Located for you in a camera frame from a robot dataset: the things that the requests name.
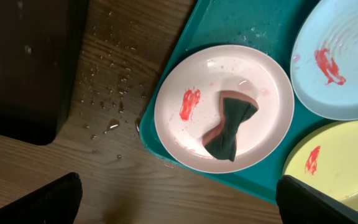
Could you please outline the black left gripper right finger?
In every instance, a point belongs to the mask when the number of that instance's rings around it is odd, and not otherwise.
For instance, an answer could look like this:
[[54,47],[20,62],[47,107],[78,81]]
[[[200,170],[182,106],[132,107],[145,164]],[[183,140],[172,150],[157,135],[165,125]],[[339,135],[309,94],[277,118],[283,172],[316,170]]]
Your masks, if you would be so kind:
[[290,175],[278,181],[276,203],[283,224],[358,224],[358,211]]

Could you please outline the green and orange sponge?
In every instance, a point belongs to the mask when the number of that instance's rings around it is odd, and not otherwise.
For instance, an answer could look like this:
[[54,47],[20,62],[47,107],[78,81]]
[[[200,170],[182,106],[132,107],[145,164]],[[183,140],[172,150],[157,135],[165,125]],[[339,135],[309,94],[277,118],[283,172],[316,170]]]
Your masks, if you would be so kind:
[[234,162],[239,126],[258,112],[257,102],[238,91],[219,93],[219,123],[204,134],[202,144],[218,160]]

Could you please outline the pink plate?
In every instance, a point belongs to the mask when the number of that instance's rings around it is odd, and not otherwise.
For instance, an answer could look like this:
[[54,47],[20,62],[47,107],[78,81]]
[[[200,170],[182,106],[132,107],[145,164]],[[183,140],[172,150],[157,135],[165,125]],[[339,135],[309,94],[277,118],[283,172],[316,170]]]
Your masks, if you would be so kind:
[[[223,91],[247,95],[259,107],[238,128],[233,161],[215,159],[202,144],[220,121]],[[289,130],[294,106],[289,78],[274,59],[250,47],[220,45],[190,55],[168,74],[156,98],[154,121],[160,142],[178,162],[225,174],[271,154]]]

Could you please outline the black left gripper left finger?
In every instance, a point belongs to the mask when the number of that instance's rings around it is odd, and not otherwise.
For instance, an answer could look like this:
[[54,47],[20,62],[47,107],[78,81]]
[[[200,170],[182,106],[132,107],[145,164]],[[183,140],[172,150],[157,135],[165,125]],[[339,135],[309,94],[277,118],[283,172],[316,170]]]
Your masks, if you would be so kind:
[[0,208],[0,224],[73,224],[82,196],[79,174],[68,173]]

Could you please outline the light blue plate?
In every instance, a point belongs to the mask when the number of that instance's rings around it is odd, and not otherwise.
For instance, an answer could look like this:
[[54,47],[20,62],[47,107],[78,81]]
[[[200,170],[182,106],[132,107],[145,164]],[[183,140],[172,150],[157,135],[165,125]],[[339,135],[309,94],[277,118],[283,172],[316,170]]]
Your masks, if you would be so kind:
[[320,1],[293,46],[293,90],[312,113],[358,119],[358,0]]

